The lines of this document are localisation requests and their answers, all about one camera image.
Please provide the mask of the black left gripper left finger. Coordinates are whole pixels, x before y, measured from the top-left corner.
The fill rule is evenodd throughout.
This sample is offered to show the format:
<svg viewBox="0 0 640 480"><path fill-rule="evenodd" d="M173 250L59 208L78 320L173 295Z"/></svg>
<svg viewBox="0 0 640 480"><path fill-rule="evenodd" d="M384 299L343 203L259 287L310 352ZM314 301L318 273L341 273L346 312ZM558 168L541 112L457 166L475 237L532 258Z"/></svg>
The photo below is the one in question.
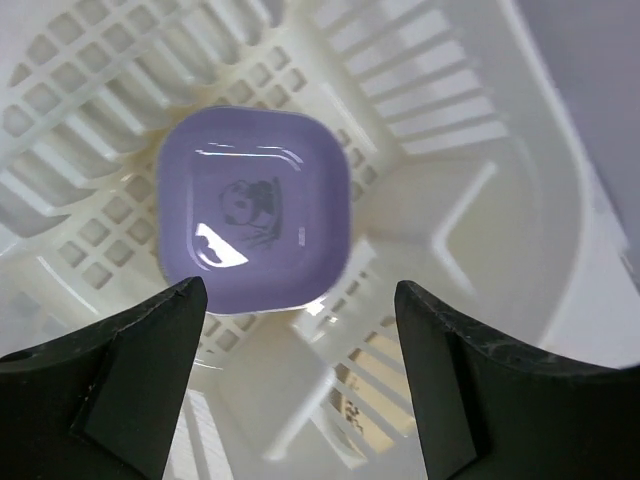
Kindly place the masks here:
<svg viewBox="0 0 640 480"><path fill-rule="evenodd" d="M162 478L206 306L191 277L3 356L2 478Z"/></svg>

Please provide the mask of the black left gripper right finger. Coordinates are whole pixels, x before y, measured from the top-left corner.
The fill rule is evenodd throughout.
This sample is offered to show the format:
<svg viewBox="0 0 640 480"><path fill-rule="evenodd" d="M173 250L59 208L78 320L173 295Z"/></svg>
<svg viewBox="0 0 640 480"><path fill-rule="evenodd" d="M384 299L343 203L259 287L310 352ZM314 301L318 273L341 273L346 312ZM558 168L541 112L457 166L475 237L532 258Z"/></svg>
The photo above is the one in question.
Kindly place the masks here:
<svg viewBox="0 0 640 480"><path fill-rule="evenodd" d="M637 367L539 349L408 280L394 307L429 478L638 477Z"/></svg>

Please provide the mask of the purple square panda plate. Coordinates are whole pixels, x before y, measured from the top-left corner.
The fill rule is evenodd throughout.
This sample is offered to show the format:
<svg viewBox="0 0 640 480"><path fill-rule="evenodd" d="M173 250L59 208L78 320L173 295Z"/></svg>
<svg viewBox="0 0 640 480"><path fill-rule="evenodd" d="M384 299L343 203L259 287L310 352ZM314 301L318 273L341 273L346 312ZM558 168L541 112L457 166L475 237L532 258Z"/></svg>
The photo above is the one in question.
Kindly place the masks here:
<svg viewBox="0 0 640 480"><path fill-rule="evenodd" d="M214 106L187 116L159 150L156 209L165 277L202 279L214 315L306 306L351 252L348 161L305 114Z"/></svg>

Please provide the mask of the white plastic basket bin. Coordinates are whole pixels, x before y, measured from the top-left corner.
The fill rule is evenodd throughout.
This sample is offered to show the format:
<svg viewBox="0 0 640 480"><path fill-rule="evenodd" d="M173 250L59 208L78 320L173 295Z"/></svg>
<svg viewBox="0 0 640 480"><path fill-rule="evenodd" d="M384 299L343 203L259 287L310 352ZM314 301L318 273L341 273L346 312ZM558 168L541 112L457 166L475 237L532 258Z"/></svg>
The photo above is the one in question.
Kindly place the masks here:
<svg viewBox="0 0 640 480"><path fill-rule="evenodd" d="M513 1L5 1L1 351L165 289L156 157L230 105L323 123L349 162L350 259L298 309L208 314L168 479L422 479L378 454L335 366L396 338L396 284L539 348L639 360L627 241Z"/></svg>

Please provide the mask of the cream round flower plate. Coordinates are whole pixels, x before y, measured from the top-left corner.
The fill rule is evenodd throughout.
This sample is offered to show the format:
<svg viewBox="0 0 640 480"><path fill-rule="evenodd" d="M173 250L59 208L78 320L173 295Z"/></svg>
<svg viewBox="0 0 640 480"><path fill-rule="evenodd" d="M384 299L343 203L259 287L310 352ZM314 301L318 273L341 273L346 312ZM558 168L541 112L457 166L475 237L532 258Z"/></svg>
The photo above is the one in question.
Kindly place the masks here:
<svg viewBox="0 0 640 480"><path fill-rule="evenodd" d="M399 342L390 334L370 333L335 366L332 405L349 424L347 439L362 453L357 438L381 454L415 426Z"/></svg>

